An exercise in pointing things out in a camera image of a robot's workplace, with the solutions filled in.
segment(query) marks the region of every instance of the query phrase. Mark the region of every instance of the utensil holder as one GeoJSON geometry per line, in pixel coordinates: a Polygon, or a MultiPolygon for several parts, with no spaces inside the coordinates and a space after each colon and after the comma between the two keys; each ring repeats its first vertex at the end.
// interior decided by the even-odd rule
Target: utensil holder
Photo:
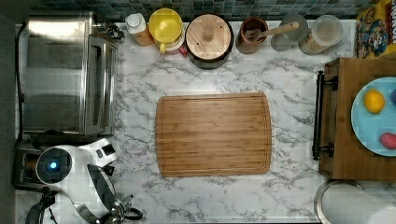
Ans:
{"type": "Polygon", "coordinates": [[[257,41],[250,41],[245,36],[246,31],[259,29],[261,32],[268,30],[268,24],[261,17],[249,17],[241,25],[238,37],[235,40],[236,48],[243,54],[252,54],[260,48],[266,36],[257,41]]]}

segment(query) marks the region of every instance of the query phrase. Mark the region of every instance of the tile backsplash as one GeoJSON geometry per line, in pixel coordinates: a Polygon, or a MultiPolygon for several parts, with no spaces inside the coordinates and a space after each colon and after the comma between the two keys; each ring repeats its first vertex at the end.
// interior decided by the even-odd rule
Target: tile backsplash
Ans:
{"type": "Polygon", "coordinates": [[[226,21],[243,21],[249,16],[261,16],[268,21],[281,20],[288,13],[315,19],[334,15],[339,19],[356,18],[360,11],[378,0],[41,0],[48,7],[95,10],[113,21],[123,21],[128,15],[142,13],[146,20],[157,9],[169,7],[183,21],[192,21],[206,13],[214,13],[226,21]]]}

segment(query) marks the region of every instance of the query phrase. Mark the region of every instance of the white stand mixer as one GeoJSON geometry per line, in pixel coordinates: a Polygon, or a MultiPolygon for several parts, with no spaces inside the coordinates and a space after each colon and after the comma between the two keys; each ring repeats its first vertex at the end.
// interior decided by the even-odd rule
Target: white stand mixer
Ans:
{"type": "Polygon", "coordinates": [[[34,205],[26,218],[26,224],[53,223],[56,217],[62,223],[70,223],[61,207],[57,216],[52,209],[44,216],[46,208],[56,201],[67,205],[67,196],[78,214],[88,223],[121,223],[125,218],[139,220],[143,214],[131,206],[133,196],[120,201],[115,198],[115,189],[103,168],[117,159],[113,146],[104,138],[82,147],[57,146],[44,151],[38,158],[36,173],[46,185],[59,189],[46,190],[40,203],[34,205]],[[136,216],[127,216],[133,212],[136,216]]]}

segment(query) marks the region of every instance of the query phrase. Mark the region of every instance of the marble countertop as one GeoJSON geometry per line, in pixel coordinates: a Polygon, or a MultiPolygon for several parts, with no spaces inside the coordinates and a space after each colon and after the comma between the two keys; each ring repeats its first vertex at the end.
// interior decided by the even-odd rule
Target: marble countertop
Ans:
{"type": "MultiPolygon", "coordinates": [[[[235,36],[241,23],[232,22],[235,36]]],[[[268,25],[275,28],[279,21],[268,25]]],[[[228,62],[215,70],[202,70],[181,54],[161,55],[156,46],[142,48],[127,35],[120,45],[116,131],[109,138],[119,156],[111,178],[120,198],[134,195],[134,207],[144,213],[139,222],[318,222],[314,197],[326,178],[311,155],[316,74],[333,59],[352,57],[355,22],[343,21],[343,26],[342,40],[319,55],[304,55],[298,46],[274,51],[268,37],[251,55],[233,47],[228,62]],[[270,172],[160,175],[154,132],[160,97],[251,91],[265,93],[270,107],[270,172]]],[[[18,223],[38,200],[39,195],[17,191],[18,223]]]]}

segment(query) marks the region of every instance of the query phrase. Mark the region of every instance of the white bottle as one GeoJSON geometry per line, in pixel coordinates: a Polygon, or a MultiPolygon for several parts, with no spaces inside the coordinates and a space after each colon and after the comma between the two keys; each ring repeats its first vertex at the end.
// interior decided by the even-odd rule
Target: white bottle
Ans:
{"type": "Polygon", "coordinates": [[[128,32],[134,37],[140,46],[155,44],[142,14],[136,13],[128,16],[125,19],[125,23],[128,32]]]}

